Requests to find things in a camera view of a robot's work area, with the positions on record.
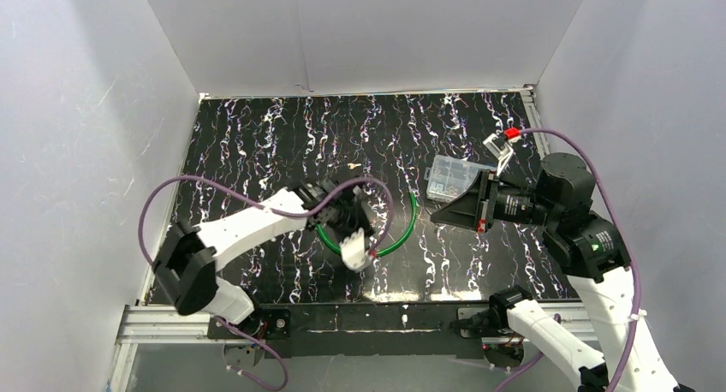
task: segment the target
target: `black tabletop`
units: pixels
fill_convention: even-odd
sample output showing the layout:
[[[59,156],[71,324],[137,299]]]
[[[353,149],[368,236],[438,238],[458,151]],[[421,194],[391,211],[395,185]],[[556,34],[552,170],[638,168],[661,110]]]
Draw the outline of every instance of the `black tabletop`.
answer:
[[[428,211],[425,169],[436,155],[496,164],[484,148],[491,133],[528,127],[518,93],[253,98],[202,103],[184,174],[202,175],[257,200],[294,180],[375,176],[394,195],[388,246],[411,217],[408,192],[424,206],[397,251],[354,273],[313,232],[298,231],[242,254],[222,271],[260,303],[480,300],[515,283],[539,298],[575,297],[542,247],[541,231],[499,223],[484,234],[436,226]],[[525,137],[508,172],[533,183],[539,153]],[[381,192],[369,205],[380,228]],[[194,183],[179,186],[173,219],[213,221],[244,205]],[[152,290],[151,303],[168,303]]]

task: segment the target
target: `white wall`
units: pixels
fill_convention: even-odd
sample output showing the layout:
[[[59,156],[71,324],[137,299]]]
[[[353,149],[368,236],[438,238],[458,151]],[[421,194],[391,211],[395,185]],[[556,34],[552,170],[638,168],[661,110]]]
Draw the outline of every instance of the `white wall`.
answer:
[[[581,0],[149,0],[199,92],[522,86]]]
[[[146,0],[0,0],[0,390],[103,389],[196,98]]]
[[[696,390],[726,390],[724,2],[584,0],[538,87],[604,174],[659,350]]]

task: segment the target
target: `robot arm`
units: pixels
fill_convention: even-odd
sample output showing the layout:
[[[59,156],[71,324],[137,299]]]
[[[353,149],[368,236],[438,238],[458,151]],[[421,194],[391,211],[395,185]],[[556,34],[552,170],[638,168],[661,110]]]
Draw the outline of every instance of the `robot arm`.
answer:
[[[498,151],[503,151],[500,163],[506,164],[511,155],[507,153],[509,149]],[[633,276],[622,237],[612,223],[590,209],[594,177],[579,157],[566,153],[543,158],[533,187],[498,173],[501,169],[496,173],[481,171],[467,192],[433,213],[431,221],[477,232],[485,232],[497,220],[544,226],[544,246],[580,295],[604,350],[610,373],[606,371],[605,378],[595,383],[607,385],[626,347],[628,320],[639,317],[629,317]],[[536,303],[528,300],[527,304]],[[530,313],[519,306],[507,310],[509,327],[529,337],[546,356],[552,354],[558,367],[571,378],[570,364],[582,364],[584,369],[592,370],[589,365],[597,363],[594,354],[590,353],[590,358],[582,362],[575,360],[579,356],[577,351],[585,349],[575,347],[572,339],[549,323],[550,318],[543,324],[537,308],[529,306]],[[565,349],[572,357],[567,356]],[[598,387],[592,383],[588,386]],[[633,352],[616,390],[690,390],[680,388],[660,359],[647,325],[638,325]]]
[[[602,352],[564,329],[520,286],[490,296],[489,309],[480,315],[477,320],[481,329],[485,325],[488,331],[512,330],[529,339],[576,388],[583,384],[583,377],[605,367]]]
[[[303,213],[317,206],[335,187],[335,182],[327,180],[320,186],[301,183],[291,190],[280,190],[260,204]],[[309,218],[282,217],[250,207],[193,227],[174,223],[154,261],[154,273],[181,315],[204,311],[240,324],[258,307],[245,289],[225,281],[217,272],[245,251],[278,235],[326,224],[341,242],[342,261],[350,270],[360,271],[371,264],[373,256],[366,248],[366,237],[373,235],[373,229],[359,194],[357,187],[346,188]]]

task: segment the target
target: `plastic box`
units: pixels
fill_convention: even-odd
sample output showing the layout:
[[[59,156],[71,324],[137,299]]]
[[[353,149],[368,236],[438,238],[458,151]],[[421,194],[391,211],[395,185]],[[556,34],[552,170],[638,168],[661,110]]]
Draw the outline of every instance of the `plastic box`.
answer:
[[[470,163],[463,159],[436,155],[433,165],[426,169],[426,197],[440,202],[450,202],[465,193],[481,169],[497,168],[481,163]]]

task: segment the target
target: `purple cable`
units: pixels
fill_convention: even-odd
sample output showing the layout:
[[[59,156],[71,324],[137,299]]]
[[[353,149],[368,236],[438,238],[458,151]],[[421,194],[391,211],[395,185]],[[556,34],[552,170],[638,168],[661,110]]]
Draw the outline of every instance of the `purple cable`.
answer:
[[[554,318],[555,318],[555,320],[557,321],[558,324],[560,324],[562,322],[562,317],[560,316],[559,313],[556,313]],[[524,372],[532,369],[532,367],[535,366],[539,362],[539,360],[542,359],[542,357],[544,357],[544,356],[545,356],[545,354],[542,353],[542,351],[538,352],[537,355],[534,357],[534,359],[532,359],[531,361],[527,362],[526,365],[520,366],[519,368],[517,368],[517,371],[514,372],[514,375],[512,375],[511,377],[507,377],[506,379],[504,379],[502,381],[502,383],[500,383],[494,389],[494,392],[501,392],[501,391],[503,391],[505,386],[509,385],[509,383],[511,383],[512,381],[514,381],[516,378],[520,377],[522,373],[524,373]]]
[[[157,196],[159,192],[161,192],[162,189],[164,189],[169,184],[173,184],[174,182],[179,181],[197,181],[202,182],[210,187],[213,187],[219,191],[222,191],[223,193],[228,193],[232,196],[234,199],[238,199],[242,202],[244,202],[247,205],[253,206],[257,209],[263,210],[265,208],[264,205],[260,204],[259,202],[252,200],[241,193],[235,192],[231,190],[230,188],[225,187],[222,184],[219,184],[217,182],[214,182],[212,180],[207,180],[206,178],[203,178],[201,176],[196,175],[179,175],[175,176],[174,178],[169,178],[168,180],[162,182],[158,187],[154,188],[152,193],[149,195],[149,198],[146,199],[146,202],[144,203],[144,207],[141,209],[141,215],[139,218],[139,230],[137,231],[137,234],[139,236],[139,245],[141,246],[141,253],[144,254],[144,258],[146,258],[146,262],[149,263],[149,265],[153,264],[152,256],[149,255],[149,252],[146,250],[146,244],[144,243],[144,220],[146,219],[146,213],[149,211],[149,206],[151,206],[152,201]],[[343,182],[342,184],[338,185],[333,189],[326,197],[323,199],[318,206],[311,209],[308,212],[286,212],[286,211],[280,211],[274,208],[270,208],[270,212],[273,214],[277,214],[281,217],[288,217],[288,218],[307,218],[312,217],[318,212],[321,212],[323,208],[325,208],[328,203],[335,198],[336,195],[338,195],[343,189],[347,187],[352,187],[353,185],[360,185],[360,184],[376,184],[379,185],[385,192],[385,200],[386,200],[386,212],[387,217],[384,223],[384,227],[381,229],[381,232],[379,236],[381,237],[380,240],[377,240],[371,244],[371,251],[375,250],[379,245],[381,245],[381,242],[383,242],[384,237],[388,234],[388,231],[390,229],[391,221],[393,220],[393,214],[391,213],[393,211],[393,195],[391,195],[390,190],[388,187],[385,186],[383,181],[380,181],[377,178],[368,178],[368,177],[361,177],[361,178],[353,178],[351,180],[347,180]]]
[[[280,363],[280,367],[282,367],[282,368],[283,368],[283,372],[284,372],[284,374],[285,374],[285,379],[284,379],[284,380],[283,380],[283,382],[282,382],[282,383],[280,384],[280,386],[272,386],[272,385],[268,384],[267,382],[263,381],[262,379],[260,379],[260,378],[256,377],[256,376],[255,376],[254,374],[252,374],[252,373],[250,373],[250,372],[248,372],[248,371],[245,371],[245,370],[243,370],[242,368],[240,368],[240,367],[238,367],[238,366],[232,366],[232,365],[229,365],[229,367],[230,367],[230,368],[232,368],[232,369],[234,369],[234,370],[235,370],[235,372],[240,372],[240,373],[241,373],[242,375],[244,375],[245,377],[248,377],[248,378],[252,379],[252,380],[253,380],[254,382],[256,382],[256,383],[257,383],[257,384],[258,384],[259,386],[261,386],[261,387],[263,387],[263,388],[265,388],[265,389],[267,389],[267,390],[271,390],[271,391],[278,391],[278,390],[283,390],[283,388],[285,388],[285,386],[287,386],[287,384],[288,384],[288,380],[289,380],[289,373],[288,373],[288,366],[287,366],[287,364],[285,364],[285,361],[283,360],[283,358],[282,358],[282,357],[280,357],[279,353],[275,352],[275,349],[272,349],[271,347],[268,347],[268,346],[267,346],[267,345],[265,345],[264,343],[262,343],[262,342],[260,342],[260,341],[258,341],[258,340],[256,340],[256,339],[254,339],[254,338],[253,338],[252,336],[250,336],[250,335],[248,335],[248,334],[246,334],[246,333],[242,332],[241,330],[238,330],[237,328],[235,328],[234,326],[232,326],[231,324],[229,324],[229,322],[227,322],[226,320],[224,320],[224,319],[222,319],[222,318],[220,318],[220,317],[215,317],[215,318],[216,318],[216,320],[217,320],[217,321],[218,321],[218,322],[219,322],[220,324],[222,324],[222,326],[223,326],[224,328],[227,328],[227,330],[228,330],[229,332],[232,332],[233,334],[235,334],[235,335],[237,335],[237,336],[241,336],[241,337],[243,337],[243,338],[247,339],[248,341],[252,342],[253,344],[255,344],[255,343],[256,343],[256,344],[258,344],[258,345],[259,345],[259,346],[260,346],[261,348],[263,348],[263,349],[264,349],[264,350],[265,350],[265,351],[266,351],[267,353],[269,353],[270,355],[272,355],[273,357],[275,357],[275,359],[277,359],[277,362],[279,362],[279,363]]]
[[[545,133],[554,135],[557,138],[567,142],[569,146],[571,146],[575,151],[577,151],[578,154],[580,154],[582,159],[587,164],[587,167],[590,168],[592,176],[595,177],[595,183],[598,184],[598,189],[600,190],[600,195],[603,197],[605,208],[610,214],[610,220],[613,222],[613,225],[615,225],[615,228],[617,228],[618,231],[622,231],[622,229],[620,228],[620,223],[618,222],[615,212],[612,209],[610,197],[608,197],[608,193],[605,192],[605,188],[603,187],[603,181],[600,178],[598,171],[595,169],[595,166],[592,164],[590,158],[587,156],[587,154],[585,154],[584,151],[582,151],[582,148],[575,144],[575,142],[572,141],[567,135],[554,129],[525,128],[520,131],[520,134],[531,133]],[[625,235],[621,233],[621,237],[622,244],[626,247],[626,249],[628,249],[628,243],[625,240]],[[640,273],[638,272],[638,265],[635,263],[635,259],[633,259],[632,255],[630,258],[630,269],[633,271],[633,307],[630,309],[630,313],[634,315],[640,315]],[[635,329],[637,328],[637,326],[638,321],[631,321],[628,324],[628,337],[625,339],[625,348],[622,350],[622,356],[617,363],[615,372],[613,372],[612,379],[610,380],[610,384],[608,384],[608,388],[605,390],[605,392],[612,392],[613,390],[615,390],[617,383],[620,382],[622,373],[625,372],[625,365],[628,363],[628,359],[630,359],[630,353],[633,351],[633,344],[635,343]]]
[[[146,262],[148,262],[150,266],[153,266],[153,260],[152,260],[151,255],[149,254],[149,252],[146,250],[146,244],[144,243],[144,220],[146,219],[146,213],[149,211],[149,207],[151,206],[152,201],[158,195],[158,193],[161,192],[162,189],[164,189],[169,184],[172,184],[174,182],[179,182],[179,181],[197,181],[197,182],[202,182],[202,183],[205,183],[205,184],[207,184],[207,185],[209,185],[211,187],[216,188],[219,191],[222,191],[223,193],[228,193],[229,195],[232,196],[232,198],[235,198],[235,199],[238,199],[240,201],[243,201],[243,202],[245,202],[246,204],[248,204],[250,206],[253,206],[253,207],[258,208],[260,210],[263,210],[265,208],[265,206],[262,205],[262,204],[260,204],[259,202],[254,201],[254,200],[252,200],[252,199],[250,199],[250,198],[248,198],[248,197],[246,197],[246,196],[244,196],[244,195],[242,195],[240,193],[237,193],[237,192],[235,192],[235,191],[233,191],[233,190],[225,187],[222,184],[219,184],[219,183],[214,182],[212,180],[207,180],[206,178],[203,178],[201,176],[196,176],[196,175],[179,175],[179,176],[175,176],[174,178],[170,178],[170,179],[162,182],[158,187],[154,188],[154,190],[152,191],[152,193],[149,195],[149,198],[146,199],[146,202],[144,203],[144,207],[141,209],[141,215],[139,217],[139,229],[137,231],[137,234],[139,236],[139,246],[141,247],[141,253],[144,255],[144,258],[146,259]],[[379,241],[373,242],[371,244],[371,251],[373,251],[373,250],[375,250],[381,244],[381,242],[383,241],[383,238],[388,234],[388,231],[390,229],[391,221],[393,220],[393,216],[392,216],[393,215],[392,214],[392,211],[393,211],[393,196],[391,195],[390,190],[388,189],[388,187],[386,187],[385,184],[382,181],[380,181],[379,179],[362,177],[362,178],[354,178],[352,180],[347,180],[347,181],[343,182],[342,184],[338,185],[337,187],[335,187],[325,197],[325,199],[323,199],[323,201],[320,202],[320,204],[318,204],[318,206],[316,206],[315,208],[313,208],[312,210],[310,210],[308,212],[293,213],[293,212],[280,211],[280,210],[277,210],[277,209],[274,209],[274,208],[270,208],[270,212],[272,212],[273,214],[277,214],[277,215],[279,215],[281,217],[289,217],[289,218],[307,218],[307,217],[312,217],[315,214],[317,214],[318,212],[321,212],[323,210],[323,208],[326,205],[328,205],[328,203],[336,195],[338,195],[343,189],[345,189],[347,187],[352,187],[353,185],[368,184],[368,183],[377,184],[377,185],[379,185],[380,187],[383,188],[383,190],[385,192],[386,212],[387,212],[387,217],[386,217],[386,220],[385,220],[385,223],[384,223],[384,227],[381,229],[381,233],[379,234],[380,237],[381,237],[381,239]],[[261,387],[263,387],[263,388],[265,388],[267,390],[271,390],[271,391],[282,390],[288,384],[288,379],[289,379],[288,366],[285,364],[285,361],[283,360],[283,358],[281,358],[280,355],[277,352],[275,352],[274,349],[272,349],[271,347],[268,347],[264,343],[259,342],[258,340],[254,339],[252,336],[250,336],[250,335],[242,332],[241,330],[238,330],[237,328],[235,328],[233,325],[231,325],[230,323],[228,323],[223,318],[221,318],[221,317],[215,317],[215,318],[217,319],[217,321],[219,323],[222,324],[222,326],[224,326],[225,328],[227,328],[227,330],[229,332],[232,332],[233,334],[235,334],[237,336],[241,336],[241,337],[247,339],[248,341],[251,341],[253,343],[258,344],[266,352],[270,353],[270,355],[272,355],[273,357],[275,357],[275,359],[277,359],[277,362],[279,362],[280,363],[280,366],[283,368],[283,372],[285,374],[285,379],[283,380],[283,383],[280,386],[271,386],[268,383],[266,383],[265,381],[263,381],[262,379],[254,376],[252,373],[247,372],[247,371],[244,371],[241,368],[235,367],[236,371],[241,372],[242,375],[244,375],[245,377],[248,377],[248,378],[252,379],[259,386],[261,386]]]

